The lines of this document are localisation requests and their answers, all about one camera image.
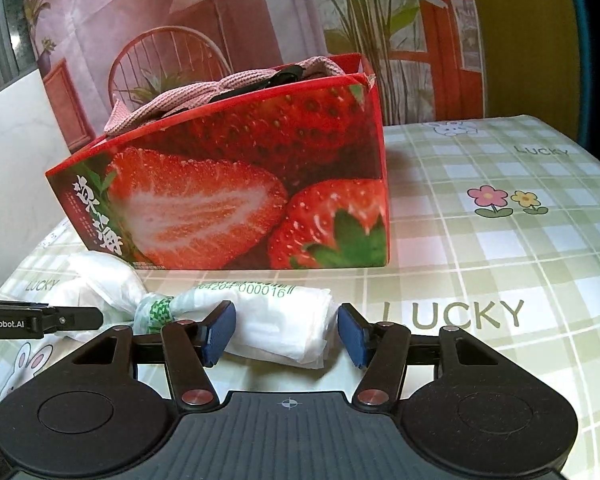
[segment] strawberry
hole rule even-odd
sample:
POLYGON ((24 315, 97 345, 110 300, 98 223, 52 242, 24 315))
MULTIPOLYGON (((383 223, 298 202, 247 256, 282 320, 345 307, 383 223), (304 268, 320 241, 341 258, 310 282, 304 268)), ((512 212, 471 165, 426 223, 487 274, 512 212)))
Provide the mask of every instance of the strawberry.
POLYGON ((127 148, 110 171, 110 205, 138 249, 167 269, 220 269, 257 245, 286 203, 275 176, 244 162, 127 148))
POLYGON ((357 95, 362 86, 331 87, 252 100, 167 129, 134 145, 193 158, 243 160, 289 188, 315 181, 344 148, 375 138, 357 95))
POLYGON ((381 180, 325 180, 303 189, 269 237, 272 268, 384 266, 385 204, 381 180))

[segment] pink knitted fabric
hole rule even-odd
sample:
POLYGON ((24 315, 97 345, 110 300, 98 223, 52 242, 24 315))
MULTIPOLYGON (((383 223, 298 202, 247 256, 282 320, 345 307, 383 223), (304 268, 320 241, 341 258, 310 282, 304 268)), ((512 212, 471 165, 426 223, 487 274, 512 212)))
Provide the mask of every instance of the pink knitted fabric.
MULTIPOLYGON (((304 68, 304 79, 344 74, 335 62, 323 56, 310 57, 297 64, 304 68)), ((208 104, 218 94, 263 81, 276 72, 274 69, 247 70, 228 75, 220 81, 193 83, 175 88, 160 94, 134 112, 130 112, 121 100, 116 100, 109 121, 104 127, 104 134, 107 137, 115 137, 143 124, 208 104)))

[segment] red strawberry box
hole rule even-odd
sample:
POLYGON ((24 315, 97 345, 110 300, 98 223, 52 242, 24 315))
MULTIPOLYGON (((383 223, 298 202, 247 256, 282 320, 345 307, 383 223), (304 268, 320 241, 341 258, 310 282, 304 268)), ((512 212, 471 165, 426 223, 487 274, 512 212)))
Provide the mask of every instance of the red strawberry box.
POLYGON ((140 269, 381 267, 388 188, 375 77, 219 100, 101 137, 46 176, 88 249, 140 269))

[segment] table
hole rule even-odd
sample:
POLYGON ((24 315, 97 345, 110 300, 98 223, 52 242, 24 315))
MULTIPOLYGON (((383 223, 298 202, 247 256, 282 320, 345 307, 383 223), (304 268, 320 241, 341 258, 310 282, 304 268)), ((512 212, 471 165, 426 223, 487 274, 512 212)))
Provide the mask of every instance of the table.
MULTIPOLYGON (((385 141, 389 266, 139 271, 146 288, 177 294, 215 280, 315 286, 371 322, 426 334, 462 326, 571 402, 580 431, 564 473, 600 478, 600 164, 528 116, 391 126, 385 141)), ((43 301, 75 276, 66 257, 84 250, 61 224, 4 283, 0 299, 43 301)), ((21 345, 0 342, 0 390, 21 345)), ((229 389, 350 396, 361 372, 336 349, 323 370, 225 355, 209 376, 221 397, 229 389)), ((140 378, 169 395, 160 367, 142 367, 140 378)), ((431 379, 430 369, 410 368, 403 396, 431 379)))

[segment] crosshair mark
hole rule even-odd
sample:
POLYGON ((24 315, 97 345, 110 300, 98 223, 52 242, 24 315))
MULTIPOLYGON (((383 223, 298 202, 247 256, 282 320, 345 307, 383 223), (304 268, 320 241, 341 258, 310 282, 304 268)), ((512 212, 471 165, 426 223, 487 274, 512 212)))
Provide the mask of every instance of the crosshair mark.
POLYGON ((284 408, 290 410, 291 408, 295 408, 298 404, 302 404, 302 402, 298 402, 297 400, 289 397, 288 399, 285 399, 282 402, 279 402, 279 404, 282 404, 282 406, 284 408))

